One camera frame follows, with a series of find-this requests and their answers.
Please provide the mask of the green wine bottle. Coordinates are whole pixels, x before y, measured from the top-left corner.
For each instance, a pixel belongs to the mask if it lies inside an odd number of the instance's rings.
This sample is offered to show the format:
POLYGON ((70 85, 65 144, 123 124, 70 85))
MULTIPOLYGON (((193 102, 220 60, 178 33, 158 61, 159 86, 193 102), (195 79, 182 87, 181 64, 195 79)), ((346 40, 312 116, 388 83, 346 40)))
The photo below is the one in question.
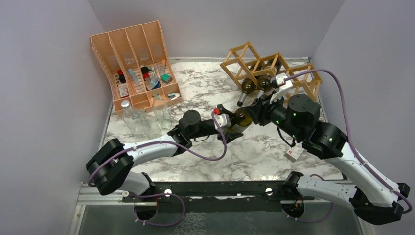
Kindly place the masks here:
POLYGON ((252 94, 255 90, 256 90, 256 84, 249 78, 244 79, 241 84, 242 94, 240 95, 240 98, 237 101, 237 106, 242 107, 247 96, 252 94))
MULTIPOLYGON (((273 68, 273 72, 275 74, 278 74, 280 69, 281 69, 281 62, 280 61, 276 61, 274 68, 273 68)), ((256 94, 256 99, 260 98, 262 95, 266 94, 267 92, 269 92, 273 87, 271 85, 271 76, 269 74, 263 74, 260 76, 257 76, 257 89, 258 92, 256 94)))
POLYGON ((235 110, 231 118, 231 126, 227 129, 230 133, 243 133, 251 124, 252 119, 250 115, 240 107, 235 110))

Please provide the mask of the clear tall glass bottle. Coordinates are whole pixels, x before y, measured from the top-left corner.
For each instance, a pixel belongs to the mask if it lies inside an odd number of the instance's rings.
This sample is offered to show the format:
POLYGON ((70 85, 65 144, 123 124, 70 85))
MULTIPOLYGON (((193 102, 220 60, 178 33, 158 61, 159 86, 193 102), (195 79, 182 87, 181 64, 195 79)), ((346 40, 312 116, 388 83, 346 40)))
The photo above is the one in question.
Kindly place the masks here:
POLYGON ((172 118, 165 99, 158 92, 152 92, 153 112, 162 129, 170 129, 172 118))

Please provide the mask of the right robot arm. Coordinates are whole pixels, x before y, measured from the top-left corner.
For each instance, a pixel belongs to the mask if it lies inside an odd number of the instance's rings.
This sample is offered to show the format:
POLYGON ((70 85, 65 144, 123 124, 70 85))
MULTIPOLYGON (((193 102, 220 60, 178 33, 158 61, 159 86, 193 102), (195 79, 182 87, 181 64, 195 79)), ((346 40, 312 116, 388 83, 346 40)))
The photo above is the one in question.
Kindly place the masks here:
POLYGON ((253 123, 269 123, 291 135, 310 154, 335 166, 351 184, 342 185, 291 172, 282 186, 288 199, 316 197, 354 211, 362 220, 384 225, 399 221, 404 208, 399 200, 408 197, 410 187, 395 183, 354 153, 348 136, 337 126, 319 120, 320 105, 304 94, 295 95, 283 105, 269 96, 256 99, 244 111, 253 123))

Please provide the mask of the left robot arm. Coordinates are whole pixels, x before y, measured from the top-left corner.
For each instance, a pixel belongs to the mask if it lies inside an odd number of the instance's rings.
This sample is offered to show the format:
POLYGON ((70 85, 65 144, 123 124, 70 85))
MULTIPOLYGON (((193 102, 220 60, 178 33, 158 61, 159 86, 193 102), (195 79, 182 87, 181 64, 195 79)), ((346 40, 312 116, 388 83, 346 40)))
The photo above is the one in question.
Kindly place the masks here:
POLYGON ((218 161, 224 157, 206 157, 191 150, 192 140, 218 134, 223 142, 224 151, 227 144, 241 136, 232 134, 231 125, 243 117, 243 111, 231 112, 218 105, 211 113, 211 119, 201 120, 196 110, 188 110, 178 124, 167 134, 139 143, 123 144, 119 139, 111 139, 87 162, 90 174, 88 186, 96 187, 101 195, 108 195, 118 189, 130 191, 142 201, 153 197, 154 188, 145 173, 136 174, 131 169, 139 164, 158 158, 173 157, 189 152, 208 161, 218 161))

